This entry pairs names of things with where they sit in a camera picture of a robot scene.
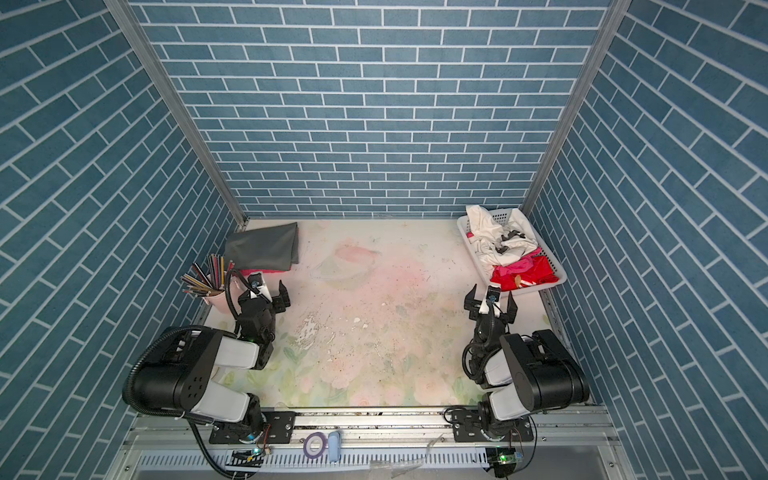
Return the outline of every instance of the blue brick wall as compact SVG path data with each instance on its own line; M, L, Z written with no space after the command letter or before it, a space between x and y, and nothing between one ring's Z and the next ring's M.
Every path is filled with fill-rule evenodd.
M0 145L0 478L103 475L232 220L101 0L0 4Z
M533 215L645 478L768 478L767 7L634 0Z
M131 2L245 211L450 217L520 204L608 0L257 3Z

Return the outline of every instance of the table surface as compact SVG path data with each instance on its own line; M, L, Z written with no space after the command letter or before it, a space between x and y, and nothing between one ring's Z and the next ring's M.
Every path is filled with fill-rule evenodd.
M215 381L268 407L440 406L482 396L461 354L474 327L464 296L475 283L478 298L485 288L455 220L299 220L299 255L290 272L265 274L273 294L282 280L291 298L266 368L215 369ZM549 328L538 292L515 302L513 333ZM216 309L205 324L234 327Z

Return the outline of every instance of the pencil holder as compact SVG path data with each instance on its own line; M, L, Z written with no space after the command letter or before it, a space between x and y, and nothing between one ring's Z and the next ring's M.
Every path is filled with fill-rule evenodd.
M231 278L230 293L232 295L232 303L234 303L237 313L241 313L240 304L237 302L237 299L240 297L240 295L245 293L246 290L246 287L235 276ZM230 307L227 305L226 293L222 292L214 296L204 296L203 300L208 305L213 306L216 310L219 310L222 313L231 314Z

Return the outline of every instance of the laundry basket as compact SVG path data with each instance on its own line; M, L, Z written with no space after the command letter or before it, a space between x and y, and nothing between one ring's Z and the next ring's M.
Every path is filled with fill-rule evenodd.
M491 217L496 223L505 225L509 219L509 214L512 212L512 209L500 208L498 210L489 210L488 212L491 214ZM469 253L469 256L472 258L472 262L475 264L475 268L480 274L480 278L483 279L483 282L485 282L486 286L490 285L491 279L486 277L485 271L480 264L480 260L478 259L477 255L475 255L475 252L472 251L472 245L469 244L469 238L467 238L467 233L469 233L469 217L466 215L464 217L460 217L456 221L456 224L458 225L458 231L464 240L464 245L467 247L467 253ZM549 246L543 241L541 235L538 234L533 226L531 226L531 229L533 229L533 233L536 234L536 241L541 247L541 253L547 257L547 260L549 260L549 266L552 267L552 272L559 280L554 283L543 283L541 285L527 286L525 288L512 290L512 295L522 295L523 293L538 292L539 290L552 288L555 285L560 285L568 279L568 275L565 274L563 266L560 264L560 262L558 262L558 259L554 258L552 250L549 250Z

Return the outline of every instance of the gray fabric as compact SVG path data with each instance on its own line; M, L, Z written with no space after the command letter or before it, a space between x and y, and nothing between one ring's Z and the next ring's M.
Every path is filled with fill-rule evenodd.
M299 262L299 224L233 233L224 247L225 263L238 270L290 270Z

